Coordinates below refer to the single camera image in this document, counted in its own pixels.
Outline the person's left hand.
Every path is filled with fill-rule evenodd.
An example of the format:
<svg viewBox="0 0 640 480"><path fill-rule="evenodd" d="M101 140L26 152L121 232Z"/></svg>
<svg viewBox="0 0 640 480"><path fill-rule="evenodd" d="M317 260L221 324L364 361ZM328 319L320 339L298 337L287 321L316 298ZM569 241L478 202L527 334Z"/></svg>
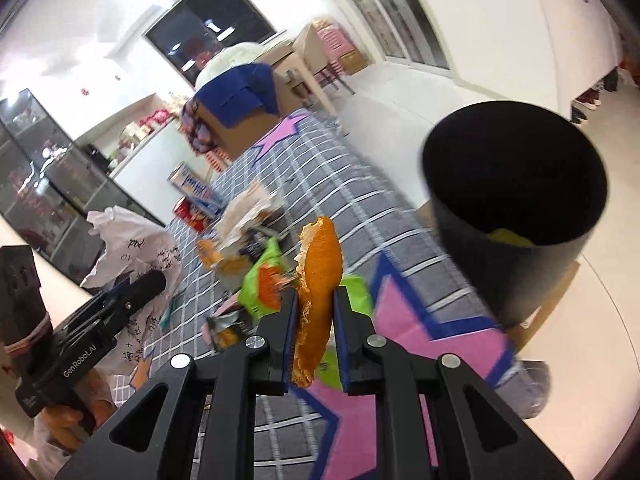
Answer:
<svg viewBox="0 0 640 480"><path fill-rule="evenodd" d="M89 389L89 410L92 413L96 428L100 428L115 412L110 384L98 371L92 370L85 378ZM68 452L75 452L82 440L74 433L74 428L84 418L80 411L68 406L48 406L37 417L36 421L46 430L46 441L55 444Z"/></svg>

